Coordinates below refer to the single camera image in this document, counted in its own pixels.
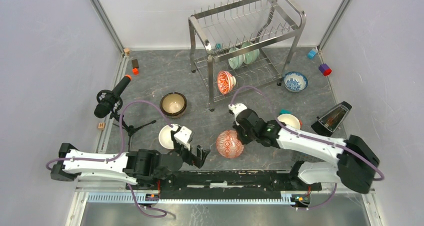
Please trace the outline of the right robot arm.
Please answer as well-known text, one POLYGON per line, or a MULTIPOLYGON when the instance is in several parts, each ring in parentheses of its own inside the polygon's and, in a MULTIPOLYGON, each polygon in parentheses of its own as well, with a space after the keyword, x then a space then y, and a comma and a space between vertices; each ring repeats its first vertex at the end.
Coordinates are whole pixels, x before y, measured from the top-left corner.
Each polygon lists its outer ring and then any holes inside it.
POLYGON ((331 138, 305 132, 278 120, 264 121, 244 104, 230 104, 233 128, 246 145, 255 141, 264 147, 293 150, 320 159, 301 162, 289 175, 289 184, 301 190, 308 184, 341 183, 357 193, 367 194, 374 181, 384 179, 378 169, 380 160, 365 141, 355 135, 348 139, 331 138))

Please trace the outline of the orange bowl white inside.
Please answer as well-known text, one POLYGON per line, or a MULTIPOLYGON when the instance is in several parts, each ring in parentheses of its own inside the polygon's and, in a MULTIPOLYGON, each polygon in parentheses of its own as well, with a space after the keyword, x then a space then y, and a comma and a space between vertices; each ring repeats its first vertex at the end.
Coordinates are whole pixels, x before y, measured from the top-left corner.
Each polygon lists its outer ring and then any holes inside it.
POLYGON ((168 150, 174 149, 174 143, 172 141, 171 132, 176 131, 178 128, 178 124, 171 124, 171 126, 166 125, 160 130, 158 134, 158 141, 163 148, 168 150))

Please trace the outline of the teal glazed bowl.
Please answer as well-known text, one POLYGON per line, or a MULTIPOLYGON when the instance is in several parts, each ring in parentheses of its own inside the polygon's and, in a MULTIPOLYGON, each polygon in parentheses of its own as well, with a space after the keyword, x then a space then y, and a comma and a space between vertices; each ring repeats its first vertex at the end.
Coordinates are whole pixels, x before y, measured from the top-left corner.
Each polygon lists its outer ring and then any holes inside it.
POLYGON ((292 114, 288 114, 288 113, 281 114, 277 117, 277 119, 280 122, 283 122, 286 125, 291 126, 291 127, 298 129, 298 130, 300 130, 301 127, 302 127, 301 121, 292 114))

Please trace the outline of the blue white zigzag bowl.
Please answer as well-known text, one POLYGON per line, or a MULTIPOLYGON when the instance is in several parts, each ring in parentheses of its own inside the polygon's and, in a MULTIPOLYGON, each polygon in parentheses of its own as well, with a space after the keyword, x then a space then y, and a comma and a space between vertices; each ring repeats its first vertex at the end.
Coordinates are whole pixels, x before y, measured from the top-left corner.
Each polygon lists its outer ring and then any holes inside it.
POLYGON ((225 158, 236 158, 242 154, 244 145, 235 130, 225 130, 216 139, 216 149, 225 158))

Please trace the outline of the black patterned bowl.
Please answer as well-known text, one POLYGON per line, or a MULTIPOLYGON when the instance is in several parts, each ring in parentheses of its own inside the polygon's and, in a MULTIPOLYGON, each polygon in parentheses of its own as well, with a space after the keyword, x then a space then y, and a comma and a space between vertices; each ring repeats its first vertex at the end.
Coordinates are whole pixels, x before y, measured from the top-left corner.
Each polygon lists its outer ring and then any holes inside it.
POLYGON ((188 106, 186 97, 179 92, 171 92, 164 95, 159 107, 163 114, 169 118, 179 118, 183 116, 188 106))

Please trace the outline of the blue white floral bowl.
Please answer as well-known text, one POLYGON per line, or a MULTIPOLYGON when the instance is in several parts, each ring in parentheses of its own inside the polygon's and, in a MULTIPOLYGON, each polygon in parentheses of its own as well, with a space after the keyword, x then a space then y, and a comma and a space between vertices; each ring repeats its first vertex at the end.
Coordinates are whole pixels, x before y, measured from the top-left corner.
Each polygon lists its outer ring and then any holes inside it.
POLYGON ((309 82, 307 77, 297 71, 287 72, 283 77, 285 88, 291 92, 300 92, 307 88, 309 82))

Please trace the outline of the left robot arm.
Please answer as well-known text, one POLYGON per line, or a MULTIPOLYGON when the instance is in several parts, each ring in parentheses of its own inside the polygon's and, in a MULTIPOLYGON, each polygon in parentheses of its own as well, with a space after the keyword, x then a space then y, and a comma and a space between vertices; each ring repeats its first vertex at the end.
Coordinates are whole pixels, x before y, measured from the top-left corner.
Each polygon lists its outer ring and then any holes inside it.
POLYGON ((162 147, 169 150, 162 154, 157 150, 140 149, 121 154, 85 153, 70 143, 63 143, 59 158, 47 163, 50 177, 57 181, 74 181, 80 178, 102 178, 140 185, 152 189, 158 180, 178 172, 183 163, 202 168, 209 149, 196 147, 192 153, 190 145, 192 131, 186 127, 165 126, 158 134, 162 147))

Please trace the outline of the stainless steel dish rack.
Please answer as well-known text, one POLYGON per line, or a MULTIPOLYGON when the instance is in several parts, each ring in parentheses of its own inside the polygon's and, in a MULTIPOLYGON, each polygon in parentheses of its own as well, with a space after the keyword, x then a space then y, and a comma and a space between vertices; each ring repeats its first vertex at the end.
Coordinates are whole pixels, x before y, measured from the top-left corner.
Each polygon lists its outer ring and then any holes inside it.
POLYGON ((289 65, 307 22, 305 10, 294 0, 231 0, 188 18, 189 60, 207 89, 208 107, 234 92, 222 93, 218 73, 230 72, 236 88, 283 83, 264 48, 289 41, 285 65, 289 65))

